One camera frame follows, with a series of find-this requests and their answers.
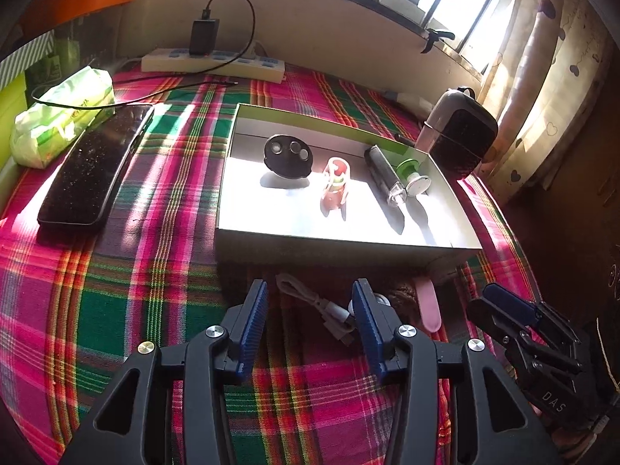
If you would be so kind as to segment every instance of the pink strap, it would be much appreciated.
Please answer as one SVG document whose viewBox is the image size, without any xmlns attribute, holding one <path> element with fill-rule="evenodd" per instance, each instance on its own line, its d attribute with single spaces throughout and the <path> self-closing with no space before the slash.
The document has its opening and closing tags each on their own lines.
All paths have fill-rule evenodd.
<svg viewBox="0 0 620 465">
<path fill-rule="evenodd" d="M 425 276 L 415 277 L 413 282 L 418 296 L 422 325 L 428 332 L 437 332 L 441 328 L 441 313 L 433 282 Z"/>
</svg>

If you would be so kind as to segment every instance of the window handle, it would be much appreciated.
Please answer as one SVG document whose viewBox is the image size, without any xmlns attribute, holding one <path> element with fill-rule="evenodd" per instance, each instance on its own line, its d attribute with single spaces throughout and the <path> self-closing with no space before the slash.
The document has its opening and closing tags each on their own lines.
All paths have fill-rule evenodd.
<svg viewBox="0 0 620 465">
<path fill-rule="evenodd" d="M 429 33 L 429 38 L 427 38 L 427 44 L 426 47 L 424 47 L 424 50 L 421 52 L 421 54 L 427 54 L 427 52 L 430 52 L 430 49 L 433 48 L 433 45 L 435 44 L 435 42 L 439 42 L 439 40 L 441 40 L 442 38 L 447 38 L 449 40 L 454 40 L 456 38 L 456 35 L 454 33 L 452 33 L 452 31 L 448 31 L 447 29 L 427 29 L 427 32 Z"/>
</svg>

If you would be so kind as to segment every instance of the table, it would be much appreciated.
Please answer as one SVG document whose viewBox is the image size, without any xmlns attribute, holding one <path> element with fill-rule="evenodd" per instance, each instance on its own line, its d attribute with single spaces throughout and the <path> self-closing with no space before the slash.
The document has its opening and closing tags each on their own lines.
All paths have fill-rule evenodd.
<svg viewBox="0 0 620 465">
<path fill-rule="evenodd" d="M 129 72 L 115 80 L 140 76 L 145 75 Z M 180 82 L 123 84 L 117 98 Z M 231 87 L 173 91 L 153 101 L 165 106 L 98 236 L 54 239 L 38 231 L 36 214 L 58 163 L 27 170 L 0 220 L 0 396 L 49 464 L 57 463 L 94 398 L 141 341 L 165 346 L 188 340 L 219 323 L 231 300 L 244 297 L 222 293 L 213 255 L 219 177 L 238 103 L 321 117 L 388 137 L 398 132 L 415 139 L 419 133 L 413 117 L 379 93 L 291 66 L 280 85 L 241 80 Z M 526 300 L 539 300 L 525 256 L 483 184 L 471 176 L 455 192 L 484 249 L 458 268 L 450 284 L 461 308 L 491 281 Z M 261 275 L 269 283 L 273 274 L 265 271 L 248 270 L 244 277 Z M 307 284 L 323 297 L 345 292 L 346 277 L 326 285 L 324 278 L 307 276 Z M 239 463 L 382 463 L 397 389 L 377 385 L 359 344 L 336 343 L 317 313 L 280 296 L 274 284 L 270 288 L 252 381 L 226 394 Z M 488 337 L 464 323 L 471 337 L 492 348 Z M 433 338 L 452 339 L 445 328 Z M 450 442 L 447 394 L 442 381 L 438 463 L 444 463 Z M 181 387 L 175 390 L 174 408 L 173 452 L 180 463 Z"/>
</svg>

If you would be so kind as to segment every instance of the black cable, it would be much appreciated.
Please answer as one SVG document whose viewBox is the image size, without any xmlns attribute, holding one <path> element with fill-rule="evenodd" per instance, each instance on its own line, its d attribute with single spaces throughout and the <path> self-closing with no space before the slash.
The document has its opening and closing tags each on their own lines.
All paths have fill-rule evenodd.
<svg viewBox="0 0 620 465">
<path fill-rule="evenodd" d="M 212 1 L 213 0 L 209 0 L 208 1 L 206 10 L 209 10 L 209 6 L 211 5 Z M 254 6 L 253 6 L 253 4 L 252 4 L 252 2 L 250 0 L 245 0 L 245 1 L 248 3 L 248 5 L 250 6 L 250 10 L 252 11 L 252 32 L 250 33 L 250 40 L 248 41 L 248 43 L 245 46 L 245 48 L 239 54 L 235 55 L 232 59 L 230 59 L 230 60 L 228 60 L 228 61 L 226 61 L 226 62 L 224 62 L 222 64 L 218 64 L 217 66 L 213 66 L 211 68 L 207 68 L 206 70 L 202 70 L 202 71 L 199 71 L 199 72 L 186 72 L 186 73 L 173 73 L 173 74 L 166 74 L 166 75 L 156 75 L 156 76 L 151 76 L 151 77 L 141 77 L 141 78 L 137 78 L 137 79 L 119 80 L 119 81 L 117 81 L 115 83 L 118 85 L 118 84 L 122 84 L 122 83 L 139 82 L 139 81 L 142 81 L 142 80 L 168 79 L 170 77 L 172 77 L 172 78 L 175 78 L 175 77 L 185 77 L 185 76 L 188 76 L 188 75 L 204 75 L 204 74 L 213 72 L 215 70 L 218 70 L 220 68 L 223 68 L 224 66 L 227 66 L 230 63 L 234 63 L 239 58 L 243 57 L 243 55 L 246 54 L 248 49 L 252 46 L 252 42 L 254 41 L 254 32 L 256 31 L 256 13 L 254 11 Z M 195 87 L 197 85 L 205 85 L 205 84 L 237 85 L 238 82 L 219 81 L 219 80 L 204 80 L 203 82 L 186 83 L 186 84 L 183 84 L 183 85 L 177 85 L 175 87 L 169 87 L 169 88 L 166 88 L 166 89 L 155 91 L 153 93 L 147 94 L 146 96 L 142 96 L 141 98 L 137 98 L 135 100 L 130 100 L 130 101 L 126 101 L 126 102 L 120 102 L 120 103 L 112 103 L 110 105 L 98 105 L 96 107 L 76 107 L 76 106 L 73 106 L 73 105 L 64 105 L 62 103 L 45 102 L 45 101 L 37 98 L 34 95 L 34 91 L 36 89 L 32 91 L 32 93 L 30 94 L 30 97 L 36 103 L 41 103 L 42 105 L 47 105 L 48 107 L 66 108 L 66 109 L 69 109 L 69 110 L 102 110 L 103 108 L 126 107 L 127 105 L 131 105 L 133 103 L 144 101 L 144 100 L 146 100 L 148 98 L 151 98 L 152 96 L 157 96 L 157 95 L 163 94 L 165 92 L 175 91 L 177 89 L 182 89 L 184 87 Z"/>
</svg>

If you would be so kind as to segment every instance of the black smartphone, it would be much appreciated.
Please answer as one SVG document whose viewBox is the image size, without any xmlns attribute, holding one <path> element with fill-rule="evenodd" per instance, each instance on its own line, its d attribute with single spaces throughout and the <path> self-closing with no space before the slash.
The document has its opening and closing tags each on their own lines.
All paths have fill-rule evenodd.
<svg viewBox="0 0 620 465">
<path fill-rule="evenodd" d="M 39 225 L 101 228 L 151 117 L 153 105 L 128 105 L 86 129 L 58 169 L 39 209 Z"/>
</svg>

